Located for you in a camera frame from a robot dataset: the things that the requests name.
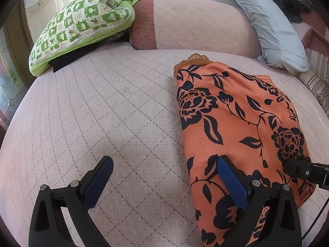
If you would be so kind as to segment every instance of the brown lace trim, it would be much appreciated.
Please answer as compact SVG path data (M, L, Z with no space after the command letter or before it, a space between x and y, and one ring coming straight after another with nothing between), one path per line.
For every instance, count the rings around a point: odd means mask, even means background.
M194 53L193 55L188 57L188 59L185 59L174 66L174 76L176 77L177 71L179 71L181 68L185 66L189 66L189 65L205 66L210 63L213 63L213 61L209 60L207 56Z

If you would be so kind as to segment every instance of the orange garment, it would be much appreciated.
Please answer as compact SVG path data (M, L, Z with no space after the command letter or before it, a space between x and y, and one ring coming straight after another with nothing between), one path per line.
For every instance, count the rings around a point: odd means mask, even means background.
M310 158L292 102L268 76L248 75L198 54L176 65L174 74L203 246L219 247L242 213L217 174L221 155L265 186L288 184L297 207L312 195L315 185L283 173L287 160ZM249 243L259 237L267 210Z

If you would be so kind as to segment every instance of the green checkered pillow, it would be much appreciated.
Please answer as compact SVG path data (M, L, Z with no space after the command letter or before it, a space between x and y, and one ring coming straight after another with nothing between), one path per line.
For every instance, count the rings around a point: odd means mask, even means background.
M30 72L41 75L58 56L129 28L139 0L74 0L48 23L29 57Z

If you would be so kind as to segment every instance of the striped fabric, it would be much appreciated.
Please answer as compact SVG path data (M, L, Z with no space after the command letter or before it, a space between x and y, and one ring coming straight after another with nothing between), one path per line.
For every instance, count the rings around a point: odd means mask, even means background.
M298 72L297 78L312 92L329 117L329 58L306 48L310 70Z

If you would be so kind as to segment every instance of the light green pillow edge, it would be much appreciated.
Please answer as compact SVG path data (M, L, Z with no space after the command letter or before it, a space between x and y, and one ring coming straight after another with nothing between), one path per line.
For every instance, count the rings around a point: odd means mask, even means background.
M90 45L90 44L93 44L93 43L97 43L109 36L112 36L116 33L119 33L125 29L128 29L131 27L131 25L133 24L134 20L135 20L135 11L133 9L133 6L138 2L139 0L133 0L132 2L131 1L122 1L118 7L130 7L132 9L132 14L130 16L129 19L127 19L127 21L125 23L123 23L121 26L119 26L117 29L113 30L113 31L108 31L108 30L105 30L95 36L91 36L87 39L84 39L82 40L81 42L79 42L78 44L72 46L72 47L68 47L66 49L63 49L62 51L54 54L54 55L51 55L49 56L49 58L47 58L42 64L39 64L39 65L34 65L34 66L31 66L30 67L30 72L32 73L33 76L40 76L42 73L44 73L49 67L50 65L48 64L48 62L50 60L53 60L54 58L56 57L59 57L63 54L66 54L68 52L71 52L73 50L76 50L78 48L81 48L81 47L84 47L84 46L87 46L87 45Z

